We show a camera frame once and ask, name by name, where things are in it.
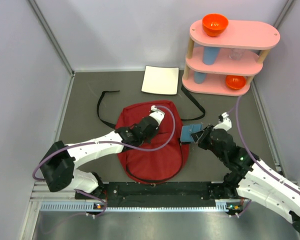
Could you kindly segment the blue snap wallet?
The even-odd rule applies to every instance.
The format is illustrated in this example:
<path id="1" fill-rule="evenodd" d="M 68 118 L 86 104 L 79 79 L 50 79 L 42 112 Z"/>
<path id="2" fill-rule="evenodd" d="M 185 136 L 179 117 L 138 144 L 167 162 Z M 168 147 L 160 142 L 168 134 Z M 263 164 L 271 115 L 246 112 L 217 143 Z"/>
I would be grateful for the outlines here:
<path id="1" fill-rule="evenodd" d="M 203 125 L 201 123 L 184 125 L 181 128 L 180 142 L 181 143 L 194 143 L 192 134 L 200 132 L 203 130 Z"/>

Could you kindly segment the red student backpack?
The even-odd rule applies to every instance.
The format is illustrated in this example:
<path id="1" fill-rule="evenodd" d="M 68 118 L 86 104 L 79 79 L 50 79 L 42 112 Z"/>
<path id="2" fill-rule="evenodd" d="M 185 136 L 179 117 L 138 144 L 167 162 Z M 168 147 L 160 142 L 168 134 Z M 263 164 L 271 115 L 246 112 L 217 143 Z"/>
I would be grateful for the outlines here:
<path id="1" fill-rule="evenodd" d="M 175 104 L 170 100 L 136 103 L 125 107 L 116 123 L 103 121 L 112 129 L 132 128 L 149 114 L 153 105 L 164 106 L 163 111 L 167 116 L 151 142 L 143 144 L 146 150 L 129 149 L 117 155 L 127 176 L 143 184 L 158 184 L 170 180 L 188 160 L 189 143 L 180 141 L 185 120 L 180 118 Z"/>

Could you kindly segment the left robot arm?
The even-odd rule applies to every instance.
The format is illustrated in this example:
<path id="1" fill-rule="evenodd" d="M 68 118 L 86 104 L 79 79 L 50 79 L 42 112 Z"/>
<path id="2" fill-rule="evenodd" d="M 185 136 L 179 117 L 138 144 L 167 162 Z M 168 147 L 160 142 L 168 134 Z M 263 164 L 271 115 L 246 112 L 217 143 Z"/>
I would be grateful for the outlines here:
<path id="1" fill-rule="evenodd" d="M 157 134 L 163 119 L 162 113 L 153 112 L 131 128 L 120 127 L 78 146 L 70 144 L 64 151 L 60 151 L 65 147 L 62 141 L 54 143 L 45 156 L 55 152 L 58 154 L 40 167 L 49 191 L 54 193 L 72 188 L 86 192 L 92 198 L 99 198 L 104 191 L 100 177 L 95 172 L 84 172 L 78 168 L 90 161 L 130 149 L 121 143 L 139 147 L 150 141 Z"/>

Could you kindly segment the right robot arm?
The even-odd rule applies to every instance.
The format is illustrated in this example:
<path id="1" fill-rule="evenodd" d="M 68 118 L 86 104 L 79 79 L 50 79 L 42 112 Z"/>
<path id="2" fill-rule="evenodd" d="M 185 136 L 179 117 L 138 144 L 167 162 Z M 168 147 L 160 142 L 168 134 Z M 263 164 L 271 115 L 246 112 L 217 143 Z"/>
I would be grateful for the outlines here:
<path id="1" fill-rule="evenodd" d="M 211 151 L 228 169 L 223 192 L 250 199 L 277 213 L 300 233 L 300 187 L 271 169 L 262 159 L 236 145 L 224 129 L 211 125 L 192 133 L 199 148 Z"/>

